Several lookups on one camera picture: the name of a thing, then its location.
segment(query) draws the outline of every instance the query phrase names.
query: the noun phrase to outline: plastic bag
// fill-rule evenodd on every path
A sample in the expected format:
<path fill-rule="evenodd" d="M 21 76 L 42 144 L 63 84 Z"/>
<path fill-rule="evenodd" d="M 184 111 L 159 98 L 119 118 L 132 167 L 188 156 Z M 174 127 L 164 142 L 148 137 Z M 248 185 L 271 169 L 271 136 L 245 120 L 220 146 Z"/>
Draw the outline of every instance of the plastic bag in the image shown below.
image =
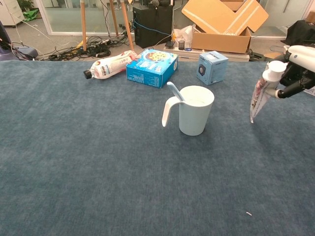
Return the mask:
<path fill-rule="evenodd" d="M 191 48 L 192 43 L 192 26 L 187 26 L 182 29 L 174 29 L 176 46 L 178 47 L 178 42 L 185 41 L 185 48 Z"/>
<path fill-rule="evenodd" d="M 32 21 L 32 20 L 36 19 L 37 18 L 37 13 L 38 13 L 38 9 L 33 10 L 33 11 L 23 12 L 23 15 L 25 17 L 24 21 Z"/>
<path fill-rule="evenodd" d="M 270 94 L 268 94 L 267 90 L 271 89 L 276 91 L 275 89 L 280 82 L 286 66 L 287 63 L 283 63 L 278 60 L 267 63 L 265 71 L 262 73 L 261 78 L 257 81 L 255 89 L 252 93 L 250 108 L 251 123 L 254 123 L 253 119 L 270 98 Z"/>

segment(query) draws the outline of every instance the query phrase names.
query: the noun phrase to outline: blue cereal box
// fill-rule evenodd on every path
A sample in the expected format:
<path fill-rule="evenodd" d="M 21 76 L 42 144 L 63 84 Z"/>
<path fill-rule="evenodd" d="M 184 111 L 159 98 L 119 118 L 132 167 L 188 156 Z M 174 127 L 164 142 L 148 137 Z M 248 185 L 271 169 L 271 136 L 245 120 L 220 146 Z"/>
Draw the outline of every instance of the blue cereal box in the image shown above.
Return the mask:
<path fill-rule="evenodd" d="M 212 51 L 199 55 L 197 77 L 206 85 L 210 85 L 224 79 L 228 58 Z"/>
<path fill-rule="evenodd" d="M 147 49 L 126 67 L 127 79 L 161 88 L 177 68 L 174 53 Z"/>

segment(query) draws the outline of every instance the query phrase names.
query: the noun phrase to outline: bottle cap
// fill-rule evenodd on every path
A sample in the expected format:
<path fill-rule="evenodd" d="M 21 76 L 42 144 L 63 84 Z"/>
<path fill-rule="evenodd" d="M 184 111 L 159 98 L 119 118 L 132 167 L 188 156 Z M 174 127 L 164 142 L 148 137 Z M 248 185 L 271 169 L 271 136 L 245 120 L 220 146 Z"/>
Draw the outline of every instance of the bottle cap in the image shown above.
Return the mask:
<path fill-rule="evenodd" d="M 90 72 L 90 70 L 85 70 L 83 71 L 83 73 L 86 79 L 92 78 L 92 73 Z"/>
<path fill-rule="evenodd" d="M 287 63 L 282 61 L 273 60 L 268 63 L 268 69 L 262 73 L 264 80 L 272 83 L 279 82 L 282 74 L 286 69 Z"/>

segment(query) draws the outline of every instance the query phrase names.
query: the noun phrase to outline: white cabinet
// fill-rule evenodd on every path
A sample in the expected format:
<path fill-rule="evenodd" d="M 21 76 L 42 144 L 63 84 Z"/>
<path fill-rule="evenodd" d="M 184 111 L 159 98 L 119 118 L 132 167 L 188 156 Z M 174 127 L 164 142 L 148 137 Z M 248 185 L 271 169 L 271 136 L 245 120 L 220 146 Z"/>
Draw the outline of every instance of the white cabinet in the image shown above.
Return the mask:
<path fill-rule="evenodd" d="M 0 0 L 0 21 L 4 26 L 14 26 L 24 20 L 16 0 Z"/>

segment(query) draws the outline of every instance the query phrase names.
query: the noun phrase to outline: white mug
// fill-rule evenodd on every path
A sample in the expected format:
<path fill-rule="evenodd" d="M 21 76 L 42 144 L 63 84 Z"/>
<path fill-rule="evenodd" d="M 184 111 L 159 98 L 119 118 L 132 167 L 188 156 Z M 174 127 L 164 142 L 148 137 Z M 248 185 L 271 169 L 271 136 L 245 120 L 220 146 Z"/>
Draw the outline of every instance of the white mug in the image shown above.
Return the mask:
<path fill-rule="evenodd" d="M 190 136 L 199 135 L 206 126 L 215 97 L 210 90 L 201 86 L 188 86 L 180 93 L 185 101 L 180 101 L 175 96 L 166 101 L 162 125 L 167 125 L 172 107 L 179 104 L 179 129 Z"/>

